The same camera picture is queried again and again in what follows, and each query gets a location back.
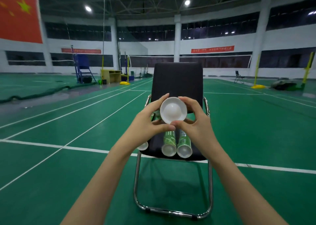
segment forearm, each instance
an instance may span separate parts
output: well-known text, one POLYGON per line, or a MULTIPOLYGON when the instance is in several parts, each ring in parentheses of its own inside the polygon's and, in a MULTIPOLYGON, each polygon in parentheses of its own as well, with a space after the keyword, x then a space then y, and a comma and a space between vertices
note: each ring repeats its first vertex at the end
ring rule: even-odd
POLYGON ((287 224, 239 171, 218 142, 212 146, 207 158, 211 161, 244 224, 287 224))
POLYGON ((70 209, 62 225, 103 224, 123 168, 129 158, 117 144, 70 209))

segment red banner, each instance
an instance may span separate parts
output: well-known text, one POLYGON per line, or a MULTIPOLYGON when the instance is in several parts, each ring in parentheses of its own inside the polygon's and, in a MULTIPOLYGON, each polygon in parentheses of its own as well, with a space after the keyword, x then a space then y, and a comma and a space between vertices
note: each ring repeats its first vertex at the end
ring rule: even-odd
POLYGON ((43 43, 37 0, 0 0, 0 38, 43 43))
POLYGON ((209 48, 197 48, 191 49, 192 54, 204 54, 204 53, 216 53, 216 52, 227 52, 234 51, 235 45, 225 47, 209 47, 209 48))
MULTIPOLYGON (((79 49, 79 48, 74 48, 74 53, 75 54, 101 54, 100 49, 79 49)), ((62 53, 72 53, 71 48, 62 48, 61 49, 62 53)))

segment wooden desk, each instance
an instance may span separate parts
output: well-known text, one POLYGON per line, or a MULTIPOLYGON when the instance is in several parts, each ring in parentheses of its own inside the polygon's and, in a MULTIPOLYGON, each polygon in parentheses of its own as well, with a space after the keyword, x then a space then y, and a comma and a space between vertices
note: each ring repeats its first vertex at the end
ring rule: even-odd
POLYGON ((101 69, 102 79, 106 79, 106 83, 119 83, 121 82, 121 71, 120 70, 107 70, 101 69))

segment yellow star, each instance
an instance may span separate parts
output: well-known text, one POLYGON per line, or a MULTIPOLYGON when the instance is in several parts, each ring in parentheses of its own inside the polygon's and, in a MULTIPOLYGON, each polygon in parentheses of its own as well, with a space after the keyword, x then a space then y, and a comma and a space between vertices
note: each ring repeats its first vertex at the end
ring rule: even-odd
POLYGON ((22 0, 22 2, 18 2, 18 1, 17 1, 17 3, 21 6, 21 10, 22 10, 22 11, 27 12, 28 14, 31 14, 31 13, 30 13, 30 9, 31 9, 32 7, 29 6, 29 5, 27 5, 24 0, 22 0))

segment hand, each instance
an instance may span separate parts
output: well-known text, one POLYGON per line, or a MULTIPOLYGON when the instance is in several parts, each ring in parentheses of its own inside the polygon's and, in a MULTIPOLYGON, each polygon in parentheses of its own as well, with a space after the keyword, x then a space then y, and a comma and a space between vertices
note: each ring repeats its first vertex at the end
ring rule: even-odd
POLYGON ((171 125, 185 131, 191 141, 207 157, 212 147, 219 145, 211 126, 210 118, 203 112, 200 104, 188 97, 179 97, 183 101, 188 110, 194 112, 195 121, 185 119, 184 121, 173 121, 171 125))
POLYGON ((163 124, 161 120, 150 121, 151 114, 157 111, 162 102, 168 97, 169 93, 162 96, 159 100, 149 103, 136 115, 129 128, 123 134, 121 139, 124 139, 124 142, 129 145, 131 152, 147 142, 154 135, 162 132, 174 131, 176 129, 173 125, 163 124))

